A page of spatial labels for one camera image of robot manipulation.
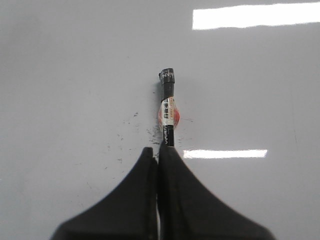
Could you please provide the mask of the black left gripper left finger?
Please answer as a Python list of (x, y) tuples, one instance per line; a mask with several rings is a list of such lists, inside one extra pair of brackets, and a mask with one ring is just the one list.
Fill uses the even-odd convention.
[(158, 164), (145, 147), (122, 182), (101, 201), (63, 222), (53, 240), (156, 240)]

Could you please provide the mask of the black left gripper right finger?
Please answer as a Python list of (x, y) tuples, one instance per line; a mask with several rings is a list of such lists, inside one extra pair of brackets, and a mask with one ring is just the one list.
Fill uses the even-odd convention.
[(162, 240), (271, 240), (264, 226), (212, 194), (174, 147), (161, 144), (157, 203)]

